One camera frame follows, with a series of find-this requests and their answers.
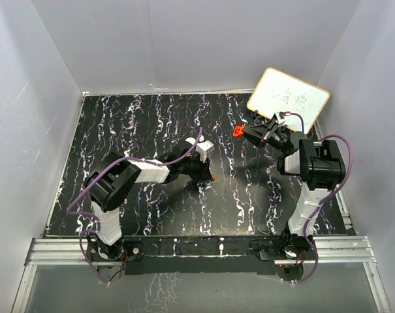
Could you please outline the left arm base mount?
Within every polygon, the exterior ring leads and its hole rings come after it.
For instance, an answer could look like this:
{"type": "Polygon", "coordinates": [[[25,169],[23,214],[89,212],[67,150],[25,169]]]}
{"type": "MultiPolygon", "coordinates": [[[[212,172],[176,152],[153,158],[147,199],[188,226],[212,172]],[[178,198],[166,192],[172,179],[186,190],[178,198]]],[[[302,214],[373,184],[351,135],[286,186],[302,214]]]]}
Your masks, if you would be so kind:
{"type": "Polygon", "coordinates": [[[95,241],[87,244],[87,255],[92,261],[118,261],[121,263],[141,261],[143,244],[138,241],[118,241],[112,246],[100,245],[95,241]]]}

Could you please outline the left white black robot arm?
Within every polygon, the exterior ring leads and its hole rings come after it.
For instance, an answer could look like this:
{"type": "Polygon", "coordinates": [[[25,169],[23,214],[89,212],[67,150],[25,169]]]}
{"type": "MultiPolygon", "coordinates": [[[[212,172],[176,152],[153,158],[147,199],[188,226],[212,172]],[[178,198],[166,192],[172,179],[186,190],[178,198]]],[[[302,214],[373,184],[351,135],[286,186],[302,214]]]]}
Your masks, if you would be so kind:
{"type": "Polygon", "coordinates": [[[188,141],[182,141],[156,160],[126,160],[114,152],[104,158],[85,183],[86,187],[91,187],[88,194],[94,214],[99,218],[97,237],[101,242],[102,255],[109,260],[116,260],[122,255],[119,208],[135,184],[167,184],[179,175],[187,175],[196,183],[213,181],[208,158],[213,150],[214,144],[209,141],[195,147],[188,141]]]}

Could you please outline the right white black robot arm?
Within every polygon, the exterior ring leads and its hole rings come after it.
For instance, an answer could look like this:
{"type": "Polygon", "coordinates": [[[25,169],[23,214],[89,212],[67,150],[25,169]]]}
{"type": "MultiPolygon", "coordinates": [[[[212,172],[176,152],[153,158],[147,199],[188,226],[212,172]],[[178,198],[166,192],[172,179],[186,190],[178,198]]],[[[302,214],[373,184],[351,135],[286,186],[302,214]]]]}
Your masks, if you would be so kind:
{"type": "Polygon", "coordinates": [[[334,140],[316,142],[302,131],[289,130],[284,121],[274,118],[261,125],[237,126],[233,137],[243,137],[259,148],[273,147],[281,153],[277,160],[278,172],[300,177],[301,194],[285,230],[291,236],[279,242],[279,251],[284,257],[297,257],[303,249],[297,237],[313,234],[318,209],[345,179],[347,170],[338,143],[334,140]]]}

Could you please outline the white earbud charging case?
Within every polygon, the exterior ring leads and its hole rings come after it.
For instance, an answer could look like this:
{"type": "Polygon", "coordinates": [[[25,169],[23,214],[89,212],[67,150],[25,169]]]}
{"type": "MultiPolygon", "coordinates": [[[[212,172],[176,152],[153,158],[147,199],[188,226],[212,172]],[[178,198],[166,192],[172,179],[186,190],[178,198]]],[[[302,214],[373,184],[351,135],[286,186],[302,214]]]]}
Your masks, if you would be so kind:
{"type": "Polygon", "coordinates": [[[196,139],[194,139],[194,138],[187,138],[186,141],[189,142],[191,145],[194,145],[195,142],[196,142],[196,139]]]}

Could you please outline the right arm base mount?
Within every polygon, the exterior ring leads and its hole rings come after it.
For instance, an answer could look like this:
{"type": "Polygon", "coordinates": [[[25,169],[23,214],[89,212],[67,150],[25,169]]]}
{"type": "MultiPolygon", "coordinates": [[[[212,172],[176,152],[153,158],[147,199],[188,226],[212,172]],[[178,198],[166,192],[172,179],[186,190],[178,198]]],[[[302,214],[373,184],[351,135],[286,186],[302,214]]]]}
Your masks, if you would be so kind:
{"type": "Polygon", "coordinates": [[[307,254],[311,247],[304,241],[299,245],[282,243],[280,240],[257,239],[249,244],[254,255],[261,261],[300,260],[302,254],[307,254]]]}

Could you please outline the red earbud charging case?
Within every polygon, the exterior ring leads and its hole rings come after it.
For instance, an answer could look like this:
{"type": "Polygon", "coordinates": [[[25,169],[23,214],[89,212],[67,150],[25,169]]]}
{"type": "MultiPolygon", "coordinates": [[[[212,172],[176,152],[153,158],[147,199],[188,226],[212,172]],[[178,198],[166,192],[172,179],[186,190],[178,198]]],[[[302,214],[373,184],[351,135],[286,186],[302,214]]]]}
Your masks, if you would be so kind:
{"type": "Polygon", "coordinates": [[[235,139],[242,137],[244,135],[244,127],[245,127],[244,125],[235,126],[233,133],[232,133],[232,137],[235,139]]]}

